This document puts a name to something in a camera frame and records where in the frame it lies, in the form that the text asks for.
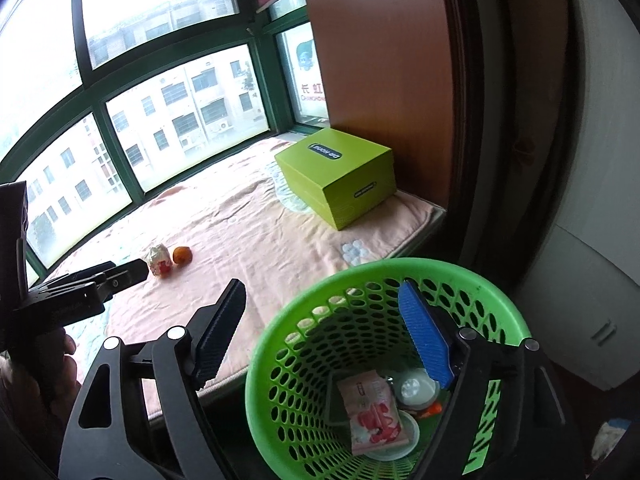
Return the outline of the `left hand dark sleeve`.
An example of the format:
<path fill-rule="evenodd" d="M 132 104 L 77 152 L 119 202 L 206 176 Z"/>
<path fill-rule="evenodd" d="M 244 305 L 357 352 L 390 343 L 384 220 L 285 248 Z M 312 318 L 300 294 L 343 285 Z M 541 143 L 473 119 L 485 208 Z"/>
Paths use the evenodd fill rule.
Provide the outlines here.
<path fill-rule="evenodd" d="M 75 352 L 73 338 L 57 328 L 20 352 L 2 353 L 2 406 L 25 439 L 62 438 L 80 389 Z"/>

